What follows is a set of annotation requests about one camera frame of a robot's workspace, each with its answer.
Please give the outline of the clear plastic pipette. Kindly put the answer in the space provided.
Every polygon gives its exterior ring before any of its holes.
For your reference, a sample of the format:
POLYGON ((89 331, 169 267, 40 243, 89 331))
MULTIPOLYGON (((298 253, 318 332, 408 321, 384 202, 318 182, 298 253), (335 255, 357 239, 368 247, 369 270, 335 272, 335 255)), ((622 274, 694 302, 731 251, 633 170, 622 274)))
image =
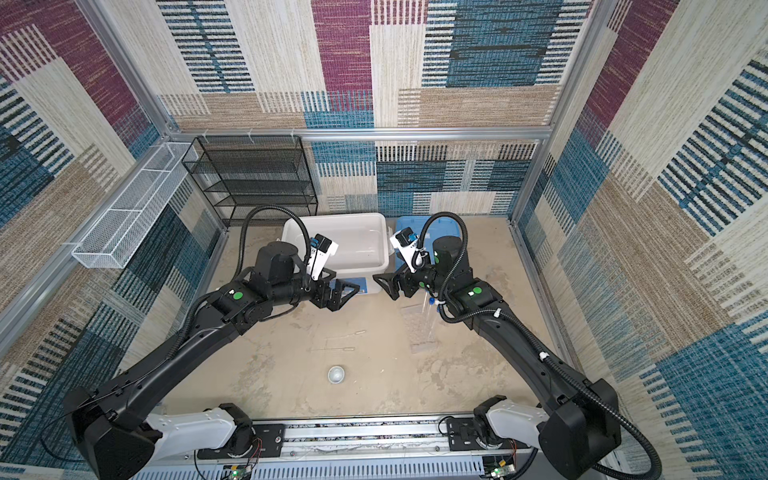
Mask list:
POLYGON ((367 330, 357 330, 354 332, 345 333, 343 335, 336 335, 336 336, 329 336, 326 339, 327 340, 340 340, 340 339, 347 339, 347 338, 353 338, 360 335, 364 335, 367 333, 367 330))

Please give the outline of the blue capped test tube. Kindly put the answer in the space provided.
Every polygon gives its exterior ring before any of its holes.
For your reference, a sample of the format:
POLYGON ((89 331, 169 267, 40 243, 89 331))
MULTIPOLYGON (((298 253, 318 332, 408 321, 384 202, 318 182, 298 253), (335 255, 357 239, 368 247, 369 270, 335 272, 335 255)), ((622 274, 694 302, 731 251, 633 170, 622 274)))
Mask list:
POLYGON ((429 330, 434 328, 435 322, 439 319, 436 300, 429 296, 425 300, 425 321, 429 330))

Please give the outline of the white plastic storage bin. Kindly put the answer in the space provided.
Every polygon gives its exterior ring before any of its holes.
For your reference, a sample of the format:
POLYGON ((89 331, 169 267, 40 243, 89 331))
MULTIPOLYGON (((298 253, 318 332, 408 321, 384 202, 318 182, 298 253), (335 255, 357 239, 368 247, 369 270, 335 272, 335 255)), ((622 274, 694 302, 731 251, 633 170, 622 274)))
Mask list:
POLYGON ((360 286, 360 295, 378 294, 381 287, 373 276, 389 266, 390 244, 385 217, 380 213, 357 213, 301 217, 309 238, 320 234, 338 249, 333 256, 321 257, 316 266, 336 272, 343 279, 360 286))

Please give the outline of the small white porcelain dish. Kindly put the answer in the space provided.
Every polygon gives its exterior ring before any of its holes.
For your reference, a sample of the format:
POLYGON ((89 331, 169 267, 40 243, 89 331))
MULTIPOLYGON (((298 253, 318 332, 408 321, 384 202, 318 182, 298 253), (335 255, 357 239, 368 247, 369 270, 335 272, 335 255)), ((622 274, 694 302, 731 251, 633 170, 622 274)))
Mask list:
POLYGON ((331 384, 341 384, 346 376, 344 368, 340 365, 334 365, 328 370, 327 378, 331 384))

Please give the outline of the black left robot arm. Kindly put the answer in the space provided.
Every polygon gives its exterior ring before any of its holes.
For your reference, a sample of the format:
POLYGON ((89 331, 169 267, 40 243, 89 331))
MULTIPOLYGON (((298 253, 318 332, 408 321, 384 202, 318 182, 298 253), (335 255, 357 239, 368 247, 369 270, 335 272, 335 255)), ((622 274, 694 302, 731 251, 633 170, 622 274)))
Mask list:
POLYGON ((295 309, 309 301, 319 309, 341 309, 360 290, 339 280, 326 263, 338 245, 311 236, 296 215, 304 246, 283 241, 262 247, 254 265, 244 265, 246 236, 229 283, 198 297, 179 331, 117 377, 94 390, 76 387, 64 397, 62 419, 79 462, 99 479, 129 479, 170 445, 171 436, 150 413, 182 380, 250 328, 276 318, 274 308, 295 309))

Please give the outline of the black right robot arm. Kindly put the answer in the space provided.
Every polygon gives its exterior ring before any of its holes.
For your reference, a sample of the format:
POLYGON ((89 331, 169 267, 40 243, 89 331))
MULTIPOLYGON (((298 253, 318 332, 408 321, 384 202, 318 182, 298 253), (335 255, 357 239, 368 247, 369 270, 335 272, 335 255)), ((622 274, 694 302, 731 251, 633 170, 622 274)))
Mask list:
POLYGON ((376 274, 374 281, 396 300, 424 290, 434 299, 437 312, 448 324, 463 324, 491 344, 531 388, 540 405, 513 411, 499 403, 488 407, 483 419, 498 439, 512 439, 531 429, 526 444, 541 451, 564 478, 577 479, 594 470, 614 479, 630 479, 632 473, 603 465, 603 459, 622 443, 628 433, 649 460, 640 479, 658 479, 662 461, 652 443, 619 408, 617 392, 603 379, 591 381, 559 358, 513 312, 502 295, 488 282, 474 276, 469 264, 468 229, 457 214, 447 218, 459 226, 457 236, 424 243, 429 228, 443 218, 427 219, 421 232, 406 227, 395 232, 390 243, 402 258, 393 273, 376 274))

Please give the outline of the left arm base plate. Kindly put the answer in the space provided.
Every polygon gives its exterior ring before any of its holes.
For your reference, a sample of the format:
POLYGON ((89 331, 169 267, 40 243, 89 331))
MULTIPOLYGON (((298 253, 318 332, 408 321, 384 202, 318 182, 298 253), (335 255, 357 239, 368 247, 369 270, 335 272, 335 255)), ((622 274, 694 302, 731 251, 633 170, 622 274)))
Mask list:
POLYGON ((223 447, 198 450, 198 460, 255 460, 277 458, 282 453, 285 424, 254 424, 238 427, 223 447))

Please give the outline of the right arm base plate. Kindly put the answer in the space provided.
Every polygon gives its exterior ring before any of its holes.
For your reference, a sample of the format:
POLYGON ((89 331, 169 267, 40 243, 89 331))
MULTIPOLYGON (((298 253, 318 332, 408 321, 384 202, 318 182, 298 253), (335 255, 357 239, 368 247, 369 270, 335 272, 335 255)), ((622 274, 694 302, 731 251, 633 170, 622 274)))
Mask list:
POLYGON ((476 420, 474 417, 445 416, 438 421, 437 429, 441 435, 447 438, 451 451, 530 448, 523 442, 499 438, 486 423, 476 420))

